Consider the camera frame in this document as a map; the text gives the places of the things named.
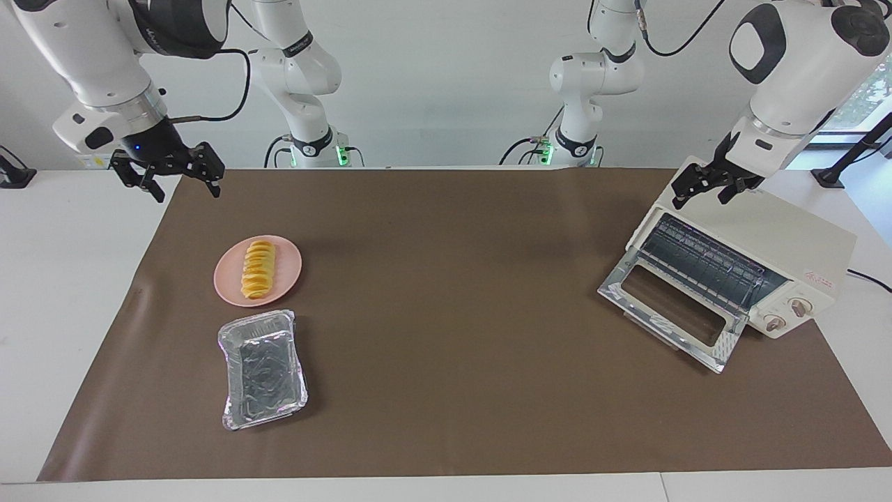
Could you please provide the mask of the golden ridged bread loaf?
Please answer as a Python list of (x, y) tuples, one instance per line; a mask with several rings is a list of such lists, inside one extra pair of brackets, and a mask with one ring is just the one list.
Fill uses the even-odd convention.
[(276, 245), (270, 241), (254, 241), (243, 257), (241, 293), (248, 300), (264, 298), (274, 285)]

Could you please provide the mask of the aluminium foil tray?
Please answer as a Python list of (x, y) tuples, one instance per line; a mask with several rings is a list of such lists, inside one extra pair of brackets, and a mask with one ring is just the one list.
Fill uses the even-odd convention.
[(290, 310), (262, 312), (230, 321), (217, 343), (225, 356), (227, 396), (223, 426), (239, 431), (292, 416), (309, 394)]

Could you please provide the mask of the white toaster oven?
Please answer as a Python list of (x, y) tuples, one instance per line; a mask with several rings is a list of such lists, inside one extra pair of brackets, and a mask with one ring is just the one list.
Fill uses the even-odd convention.
[[(748, 326), (767, 337), (762, 320), (765, 315), (784, 318), (787, 326), (780, 334), (782, 337), (834, 305), (856, 248), (856, 235), (766, 191), (764, 185), (738, 194), (727, 204), (719, 202), (720, 191), (710, 190), (689, 198), (682, 209), (676, 210), (672, 206), (671, 185), (667, 185), (633, 232), (627, 247), (639, 248), (659, 217), (668, 213), (788, 277), (787, 285), (746, 313)], [(791, 298), (810, 301), (811, 317), (796, 317), (789, 306)]]

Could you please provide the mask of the oven glass door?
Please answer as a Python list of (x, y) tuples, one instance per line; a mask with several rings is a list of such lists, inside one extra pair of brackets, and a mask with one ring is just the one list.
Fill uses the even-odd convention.
[[(669, 298), (669, 305), (678, 305), (679, 301), (688, 299), (720, 317), (722, 326), (710, 333), (716, 339), (711, 342), (699, 340), (690, 328), (669, 318), (667, 312), (670, 306), (650, 304), (627, 289), (626, 284), (636, 269), (646, 271), (655, 277), (656, 286), (665, 286), (670, 293), (677, 295)], [(716, 374), (726, 368), (748, 321), (743, 308), (734, 305), (729, 298), (711, 292), (702, 284), (694, 282), (678, 267), (637, 247), (631, 247), (625, 252), (600, 285), (598, 292), (647, 333), (672, 349), (687, 353)]]

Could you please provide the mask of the pink round plate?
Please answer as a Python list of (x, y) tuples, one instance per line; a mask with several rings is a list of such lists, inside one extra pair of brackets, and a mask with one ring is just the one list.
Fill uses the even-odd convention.
[[(241, 292), (243, 257), (255, 241), (268, 241), (276, 247), (276, 273), (268, 295), (248, 299)], [(227, 304), (254, 308), (283, 298), (298, 282), (301, 272), (302, 254), (292, 241), (275, 235), (258, 235), (236, 243), (220, 257), (213, 273), (213, 286)]]

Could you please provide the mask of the window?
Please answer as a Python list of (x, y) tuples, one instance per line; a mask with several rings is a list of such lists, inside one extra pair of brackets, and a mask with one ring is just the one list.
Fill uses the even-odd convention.
[(892, 112), (892, 53), (834, 112), (807, 149), (853, 146)]

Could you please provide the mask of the brown table mat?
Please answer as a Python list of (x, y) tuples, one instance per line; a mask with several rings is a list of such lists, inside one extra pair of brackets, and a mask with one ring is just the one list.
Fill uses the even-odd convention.
[[(41, 482), (892, 466), (823, 334), (714, 374), (598, 293), (668, 169), (229, 172), (181, 181)], [(300, 249), (308, 404), (223, 426), (221, 255)]]

